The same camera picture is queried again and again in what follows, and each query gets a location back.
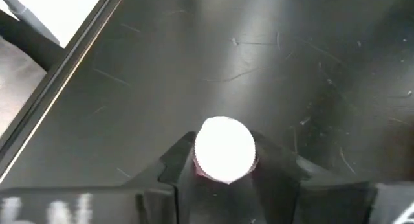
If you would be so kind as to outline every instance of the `white knob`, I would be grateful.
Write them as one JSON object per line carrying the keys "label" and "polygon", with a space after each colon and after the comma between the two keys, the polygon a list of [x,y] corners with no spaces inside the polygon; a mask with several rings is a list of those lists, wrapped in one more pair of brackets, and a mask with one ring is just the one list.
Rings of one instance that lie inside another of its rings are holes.
{"label": "white knob", "polygon": [[229,117],[208,118],[197,134],[194,148],[200,169],[208,177],[227,184],[246,175],[255,163],[252,134]]}

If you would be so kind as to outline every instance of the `scratched surface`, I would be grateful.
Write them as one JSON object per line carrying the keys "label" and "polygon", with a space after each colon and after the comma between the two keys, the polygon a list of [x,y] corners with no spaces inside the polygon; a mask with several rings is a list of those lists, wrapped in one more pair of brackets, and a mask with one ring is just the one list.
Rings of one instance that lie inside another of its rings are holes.
{"label": "scratched surface", "polygon": [[413,6],[123,0],[2,187],[120,185],[215,115],[335,173],[410,180]]}

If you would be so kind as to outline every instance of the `white surface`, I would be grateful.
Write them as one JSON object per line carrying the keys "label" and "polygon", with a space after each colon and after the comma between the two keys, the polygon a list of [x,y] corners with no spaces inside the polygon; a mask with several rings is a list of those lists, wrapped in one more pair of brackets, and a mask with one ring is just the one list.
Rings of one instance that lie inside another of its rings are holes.
{"label": "white surface", "polygon": [[[20,0],[65,47],[99,0]],[[10,12],[5,3],[0,9]]]}
{"label": "white surface", "polygon": [[227,184],[246,175],[256,157],[249,130],[229,117],[207,119],[197,134],[194,148],[195,158],[204,173]]}

